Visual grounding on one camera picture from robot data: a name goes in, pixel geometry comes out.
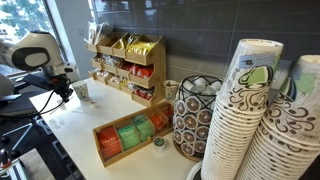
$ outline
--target gray tile wall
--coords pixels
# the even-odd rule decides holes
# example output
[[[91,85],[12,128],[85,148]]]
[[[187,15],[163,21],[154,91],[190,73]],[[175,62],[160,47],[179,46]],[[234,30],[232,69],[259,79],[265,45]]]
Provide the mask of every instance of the gray tile wall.
[[[281,59],[320,54],[319,0],[92,0],[98,22],[166,37],[167,76],[223,77],[240,39],[283,43]]]

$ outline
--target window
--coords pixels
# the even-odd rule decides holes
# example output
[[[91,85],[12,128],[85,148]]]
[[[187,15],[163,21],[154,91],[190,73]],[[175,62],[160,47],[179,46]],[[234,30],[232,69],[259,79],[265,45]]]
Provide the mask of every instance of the window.
[[[32,30],[56,37],[44,0],[0,0],[0,39],[17,41]],[[0,73],[13,76],[24,72],[0,65]]]

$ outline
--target black cable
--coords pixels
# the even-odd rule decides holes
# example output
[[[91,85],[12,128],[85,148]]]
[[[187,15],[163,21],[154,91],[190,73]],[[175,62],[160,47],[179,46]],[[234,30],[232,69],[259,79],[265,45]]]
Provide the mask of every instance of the black cable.
[[[69,83],[67,83],[66,86],[69,86],[70,84],[72,84],[70,78],[68,78],[68,81],[69,81]],[[50,110],[48,110],[46,112],[42,112],[47,107],[47,105],[48,105],[48,103],[49,103],[49,101],[50,101],[50,99],[51,99],[51,97],[52,97],[52,95],[53,95],[53,93],[55,92],[56,89],[57,88],[52,90],[52,92],[51,92],[46,104],[44,105],[44,107],[39,112],[32,113],[32,114],[25,114],[25,115],[17,115],[17,116],[6,116],[6,115],[0,114],[0,117],[1,118],[9,118],[9,119],[10,118],[32,118],[34,116],[45,114],[45,113],[48,113],[50,111],[53,111],[53,110],[57,109],[59,106],[61,106],[64,103],[64,101],[62,101],[58,106],[56,106],[56,107],[54,107],[54,108],[52,108],[52,109],[50,109]]]
[[[53,110],[57,109],[57,108],[58,108],[58,107],[60,107],[63,103],[64,103],[64,102],[63,102],[63,101],[61,101],[61,103],[60,103],[60,104],[58,104],[55,108],[52,108],[52,109],[50,109],[50,110],[48,110],[48,111],[45,111],[45,112],[42,112],[42,113],[40,113],[40,115],[41,115],[41,114],[46,114],[46,113],[48,113],[48,112],[51,112],[51,111],[53,111]]]

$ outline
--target stack of paper cups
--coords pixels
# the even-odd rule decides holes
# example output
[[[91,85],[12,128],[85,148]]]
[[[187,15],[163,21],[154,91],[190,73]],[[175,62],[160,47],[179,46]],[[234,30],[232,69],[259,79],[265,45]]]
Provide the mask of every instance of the stack of paper cups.
[[[234,179],[267,108],[283,44],[240,40],[214,105],[202,179]]]
[[[237,179],[299,179],[320,154],[320,56],[300,57],[263,116]]]

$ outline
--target coffee pod holder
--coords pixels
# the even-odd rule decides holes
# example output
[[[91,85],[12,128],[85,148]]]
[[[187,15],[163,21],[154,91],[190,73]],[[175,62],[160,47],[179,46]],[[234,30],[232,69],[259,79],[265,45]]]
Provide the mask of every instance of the coffee pod holder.
[[[190,76],[178,88],[173,118],[173,144],[180,154],[202,160],[212,117],[211,104],[222,80],[211,76]]]

